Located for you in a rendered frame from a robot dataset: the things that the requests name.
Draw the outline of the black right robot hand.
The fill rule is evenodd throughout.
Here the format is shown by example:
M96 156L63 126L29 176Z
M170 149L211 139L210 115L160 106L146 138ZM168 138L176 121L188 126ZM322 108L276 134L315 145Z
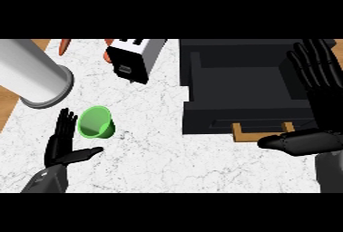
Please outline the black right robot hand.
M343 69L322 39L304 39L287 52L304 86L316 129L299 130L260 138L262 149L306 156L343 150Z

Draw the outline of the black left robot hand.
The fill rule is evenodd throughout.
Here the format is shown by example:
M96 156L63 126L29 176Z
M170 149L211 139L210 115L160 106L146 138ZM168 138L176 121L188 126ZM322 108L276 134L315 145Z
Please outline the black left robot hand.
M44 166L47 168L59 164L66 167L72 163L89 160L103 151L102 147L72 150L77 119L78 116L71 110L66 108L61 109L55 132L50 136L44 152Z

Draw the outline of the green cup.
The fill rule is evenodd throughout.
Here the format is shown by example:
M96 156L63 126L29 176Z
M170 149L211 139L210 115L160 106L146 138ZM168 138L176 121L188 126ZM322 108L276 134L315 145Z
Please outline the green cup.
M78 133L87 139L108 139L115 132L111 112L105 106L93 106L78 117Z

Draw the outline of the dark grey open drawer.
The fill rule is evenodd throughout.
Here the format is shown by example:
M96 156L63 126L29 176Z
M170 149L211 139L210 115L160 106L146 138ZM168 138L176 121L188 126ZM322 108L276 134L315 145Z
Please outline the dark grey open drawer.
M287 52L304 39L182 39L179 81L189 88L182 132L223 134L318 128Z

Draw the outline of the large white cylinder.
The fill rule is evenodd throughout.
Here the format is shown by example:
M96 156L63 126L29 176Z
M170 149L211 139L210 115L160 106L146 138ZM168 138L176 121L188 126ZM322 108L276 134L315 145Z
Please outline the large white cylinder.
M74 74L31 39L0 39L0 85L21 96L28 107L46 109L71 92Z

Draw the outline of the white and black toaster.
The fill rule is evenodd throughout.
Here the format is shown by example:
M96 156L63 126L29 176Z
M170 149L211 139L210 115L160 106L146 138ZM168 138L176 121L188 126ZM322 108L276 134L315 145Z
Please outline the white and black toaster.
M106 48L114 73L129 80L146 84L165 39L115 39Z

